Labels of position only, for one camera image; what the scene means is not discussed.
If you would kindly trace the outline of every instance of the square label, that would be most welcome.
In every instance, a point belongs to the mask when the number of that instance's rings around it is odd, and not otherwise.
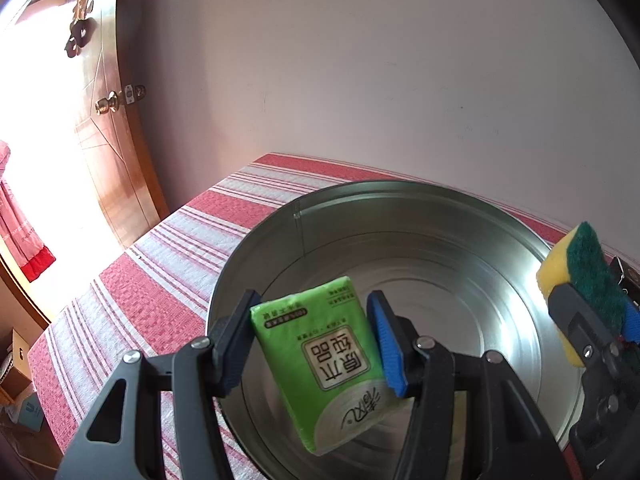
[[[369,361],[347,325],[305,342],[302,351],[323,390],[369,370]]]

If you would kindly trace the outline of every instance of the pink cloth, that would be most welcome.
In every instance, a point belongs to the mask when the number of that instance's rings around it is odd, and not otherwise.
[[[323,187],[405,175],[270,153],[201,193],[151,229],[67,306],[29,353],[33,382],[64,450],[111,371],[131,348],[175,352],[204,333],[211,292],[236,245],[287,202]],[[503,204],[550,243],[566,231]],[[168,479],[180,478],[170,394],[162,396]],[[235,478],[264,478],[218,414]]]
[[[10,155],[9,145],[0,140],[0,235],[20,270],[32,282],[56,259],[25,218],[4,179]]]

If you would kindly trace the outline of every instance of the metal basin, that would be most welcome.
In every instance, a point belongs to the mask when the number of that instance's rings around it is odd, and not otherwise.
[[[283,206],[244,238],[216,285],[207,331],[246,288],[272,300],[348,275],[362,304],[382,289],[397,314],[450,350],[502,352],[562,440],[578,415],[580,372],[565,359],[536,285],[548,251],[520,221],[454,190],[415,182],[327,188]],[[409,417],[403,410],[315,457],[303,449],[258,344],[222,407],[247,454],[277,480],[389,479]],[[459,453],[463,430],[455,434]]]

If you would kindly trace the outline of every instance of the door knob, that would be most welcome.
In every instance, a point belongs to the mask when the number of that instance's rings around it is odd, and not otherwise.
[[[109,97],[98,99],[95,103],[95,112],[98,115],[103,115],[109,110],[117,112],[118,108],[120,108],[120,102],[118,101],[118,94],[114,91],[109,92]]]

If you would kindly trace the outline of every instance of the tissue packet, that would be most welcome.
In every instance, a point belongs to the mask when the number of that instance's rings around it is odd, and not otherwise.
[[[303,445],[322,455],[405,401],[386,385],[348,277],[252,308],[252,323]]]

